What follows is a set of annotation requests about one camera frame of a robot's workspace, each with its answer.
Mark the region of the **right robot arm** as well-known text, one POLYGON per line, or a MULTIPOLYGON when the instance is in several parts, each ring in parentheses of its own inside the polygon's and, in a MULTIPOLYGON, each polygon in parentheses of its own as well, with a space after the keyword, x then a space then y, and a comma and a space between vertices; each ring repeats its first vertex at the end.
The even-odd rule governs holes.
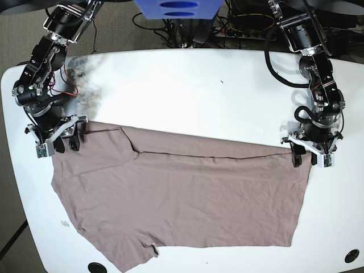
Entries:
POLYGON ((68 46, 77 42, 102 5, 102 1, 58 4, 48 13, 43 24, 47 34, 33 49, 13 86, 12 97, 31 121, 25 132, 34 137, 39 158, 63 153, 63 139, 69 140, 71 150, 80 148, 79 135, 85 130, 88 116, 64 114, 64 105, 78 91, 55 91, 55 72, 64 68, 68 46))

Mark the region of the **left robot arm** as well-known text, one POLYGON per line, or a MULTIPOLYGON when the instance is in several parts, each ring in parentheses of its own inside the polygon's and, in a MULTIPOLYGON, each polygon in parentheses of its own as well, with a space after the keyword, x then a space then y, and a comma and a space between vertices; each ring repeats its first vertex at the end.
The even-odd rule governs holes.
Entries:
POLYGON ((341 131, 334 131, 338 120, 343 120, 345 100, 333 78, 331 55, 326 46, 326 35, 313 8, 303 1, 305 12, 291 17, 283 15, 279 1, 269 1, 268 5, 276 19, 264 41, 264 58, 272 76, 282 84, 309 89, 312 95, 311 106, 299 106, 294 117, 300 128, 282 138, 282 143, 291 147, 294 167, 301 166, 302 155, 311 153, 312 165, 321 168, 334 166, 336 142, 342 139, 341 131), (301 55, 299 71, 308 80, 306 84, 295 84, 274 71, 270 60, 269 45, 274 32, 281 31, 289 50, 301 55))

